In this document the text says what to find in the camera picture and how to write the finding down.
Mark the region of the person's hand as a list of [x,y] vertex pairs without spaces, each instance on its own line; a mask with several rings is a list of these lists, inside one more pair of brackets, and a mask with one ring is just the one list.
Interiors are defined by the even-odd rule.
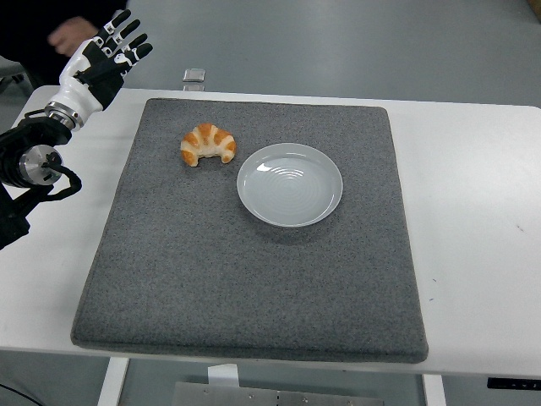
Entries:
[[80,45],[95,36],[98,28],[89,20],[77,16],[62,22],[47,36],[47,43],[57,54],[72,57]]

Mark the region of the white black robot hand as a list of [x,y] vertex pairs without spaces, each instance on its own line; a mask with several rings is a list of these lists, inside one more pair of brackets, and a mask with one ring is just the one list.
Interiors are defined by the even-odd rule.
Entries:
[[49,107],[65,106],[85,121],[92,113],[106,110],[123,87],[130,70],[153,49],[145,33],[124,42],[139,28],[126,9],[84,41],[62,71],[59,92]]

